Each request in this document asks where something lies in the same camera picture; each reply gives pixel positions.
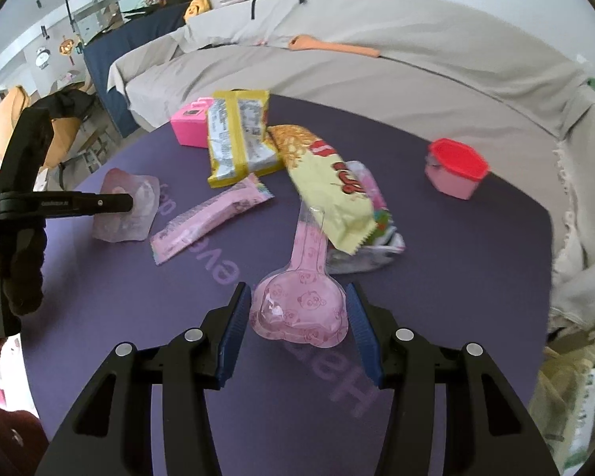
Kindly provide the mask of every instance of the clear plastic packaging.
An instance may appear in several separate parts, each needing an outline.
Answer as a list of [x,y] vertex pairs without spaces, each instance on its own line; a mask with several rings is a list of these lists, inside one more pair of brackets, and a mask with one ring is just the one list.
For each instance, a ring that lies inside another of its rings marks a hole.
[[359,161],[348,161],[347,166],[372,202],[377,228],[354,255],[335,248],[328,249],[326,268],[330,274],[377,270],[392,263],[405,250],[405,242],[397,232],[386,201],[371,172]]
[[304,202],[290,263],[264,277],[253,295],[250,322],[269,340],[328,348],[348,332],[346,294],[326,273],[324,214]]
[[156,177],[132,175],[113,168],[103,179],[102,194],[132,195],[134,205],[129,213],[95,215],[93,238],[117,243],[142,242],[148,237],[159,209],[160,187]]

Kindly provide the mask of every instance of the hand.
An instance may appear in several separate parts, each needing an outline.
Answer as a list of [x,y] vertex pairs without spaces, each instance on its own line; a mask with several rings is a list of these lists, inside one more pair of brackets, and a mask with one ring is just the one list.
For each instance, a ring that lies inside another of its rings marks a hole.
[[46,248],[44,229],[26,229],[17,232],[17,249],[10,259],[0,250],[0,276],[8,267],[9,276],[3,277],[2,289],[14,315],[26,315],[42,303],[42,264]]

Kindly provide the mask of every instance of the pink plastic container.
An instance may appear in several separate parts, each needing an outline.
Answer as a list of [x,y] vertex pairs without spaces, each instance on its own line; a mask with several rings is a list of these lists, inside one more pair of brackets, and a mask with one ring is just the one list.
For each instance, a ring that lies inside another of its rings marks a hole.
[[213,103],[213,98],[199,98],[172,116],[170,123],[180,144],[207,148],[207,111]]
[[438,191],[468,200],[489,173],[489,165],[471,146],[443,138],[430,145],[425,173]]
[[323,220],[321,212],[303,202],[290,263],[255,288],[249,321],[263,338],[320,348],[335,347],[346,338],[346,294],[326,273]]

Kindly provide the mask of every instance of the yellow snack package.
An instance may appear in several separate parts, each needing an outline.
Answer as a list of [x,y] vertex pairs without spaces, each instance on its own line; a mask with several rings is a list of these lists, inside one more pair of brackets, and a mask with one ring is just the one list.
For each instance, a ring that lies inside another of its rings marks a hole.
[[207,111],[207,145],[212,188],[242,181],[250,173],[267,175],[283,167],[267,132],[269,92],[216,91]]
[[269,127],[306,204],[324,213],[322,230],[336,249],[353,255],[377,228],[369,196],[337,151],[298,125]]

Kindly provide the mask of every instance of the pink snack bar wrapper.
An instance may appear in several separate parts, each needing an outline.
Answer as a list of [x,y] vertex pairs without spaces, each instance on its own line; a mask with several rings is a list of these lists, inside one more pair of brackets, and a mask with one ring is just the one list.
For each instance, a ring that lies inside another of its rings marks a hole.
[[150,240],[155,263],[162,265],[221,223],[271,198],[271,192],[251,174],[229,190],[179,214]]

